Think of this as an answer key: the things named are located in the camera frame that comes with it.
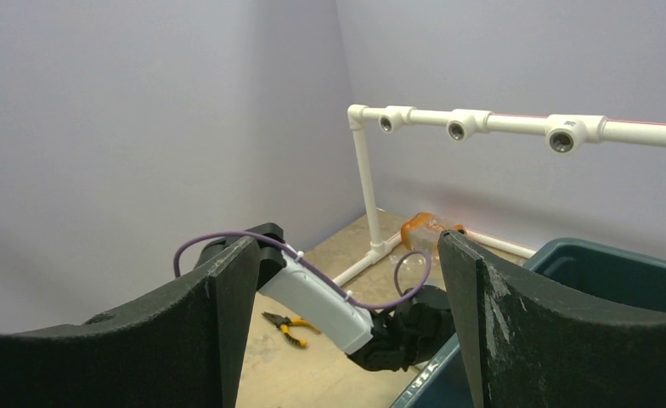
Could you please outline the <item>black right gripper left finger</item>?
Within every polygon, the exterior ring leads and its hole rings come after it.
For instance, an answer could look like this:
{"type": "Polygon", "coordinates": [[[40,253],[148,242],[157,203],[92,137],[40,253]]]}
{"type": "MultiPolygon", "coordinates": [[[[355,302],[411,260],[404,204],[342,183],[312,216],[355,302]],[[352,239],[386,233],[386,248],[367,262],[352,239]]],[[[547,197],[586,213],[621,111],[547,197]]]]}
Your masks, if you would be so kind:
{"type": "Polygon", "coordinates": [[[233,407],[259,270],[250,238],[80,325],[0,334],[0,407],[233,407]]]}

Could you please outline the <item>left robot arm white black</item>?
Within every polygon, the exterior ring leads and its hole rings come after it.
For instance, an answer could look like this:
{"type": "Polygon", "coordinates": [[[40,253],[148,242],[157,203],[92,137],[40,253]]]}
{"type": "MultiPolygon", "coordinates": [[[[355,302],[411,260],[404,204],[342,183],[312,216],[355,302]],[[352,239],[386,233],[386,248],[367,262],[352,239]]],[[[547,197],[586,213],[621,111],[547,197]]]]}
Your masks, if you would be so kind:
{"type": "Polygon", "coordinates": [[[266,315],[294,346],[307,344],[291,335],[291,326],[306,323],[366,371],[406,371],[430,360],[455,333],[446,291],[421,280],[399,291],[398,299],[390,303],[362,303],[290,246],[275,223],[212,233],[184,243],[174,255],[174,274],[181,275],[180,258],[194,244],[205,243],[197,261],[203,264],[244,236],[256,240],[259,247],[258,293],[299,316],[291,320],[266,315]]]}

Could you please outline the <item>yellow black pliers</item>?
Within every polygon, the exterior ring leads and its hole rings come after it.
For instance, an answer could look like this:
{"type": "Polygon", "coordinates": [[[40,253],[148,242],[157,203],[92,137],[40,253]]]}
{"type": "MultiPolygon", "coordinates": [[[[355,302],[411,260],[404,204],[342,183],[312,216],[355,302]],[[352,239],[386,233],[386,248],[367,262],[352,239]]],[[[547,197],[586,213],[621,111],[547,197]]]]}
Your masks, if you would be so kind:
{"type": "Polygon", "coordinates": [[[321,330],[312,325],[307,320],[301,318],[291,319],[288,316],[274,314],[271,312],[262,312],[262,317],[269,323],[274,325],[284,336],[285,340],[291,345],[299,349],[306,349],[308,342],[299,337],[295,337],[291,332],[292,327],[304,327],[311,330],[316,335],[321,333],[321,330]]]}

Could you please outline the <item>orange label bottle far corner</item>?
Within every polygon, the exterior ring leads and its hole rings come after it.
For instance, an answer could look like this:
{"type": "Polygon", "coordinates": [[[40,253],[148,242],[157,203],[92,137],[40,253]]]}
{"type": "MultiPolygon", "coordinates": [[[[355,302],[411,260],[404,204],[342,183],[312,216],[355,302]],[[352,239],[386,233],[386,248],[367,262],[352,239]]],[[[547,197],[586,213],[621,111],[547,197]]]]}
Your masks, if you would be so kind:
{"type": "Polygon", "coordinates": [[[401,229],[400,236],[403,245],[410,251],[425,251],[437,256],[438,240],[447,230],[454,230],[466,235],[466,228],[450,218],[442,217],[431,212],[418,212],[406,221],[401,229]]]}

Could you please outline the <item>white PVC pipe frame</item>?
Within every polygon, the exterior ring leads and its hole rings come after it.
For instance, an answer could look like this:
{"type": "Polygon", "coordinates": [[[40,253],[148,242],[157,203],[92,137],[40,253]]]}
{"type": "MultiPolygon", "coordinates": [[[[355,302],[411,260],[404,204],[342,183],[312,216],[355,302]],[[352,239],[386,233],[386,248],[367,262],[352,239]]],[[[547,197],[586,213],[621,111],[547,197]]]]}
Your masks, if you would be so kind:
{"type": "Polygon", "coordinates": [[[358,172],[370,233],[370,249],[334,282],[343,286],[374,266],[397,247],[402,238],[395,234],[386,239],[381,234],[375,203],[370,158],[364,124],[376,122],[387,134],[416,125],[441,127],[456,142],[476,134],[514,133],[540,136],[557,155],[569,156],[586,144],[621,143],[666,148],[666,123],[609,119],[600,115],[551,114],[548,116],[512,115],[490,110],[454,109],[420,110],[413,106],[389,105],[382,108],[350,105],[347,121],[353,133],[358,172]]]}

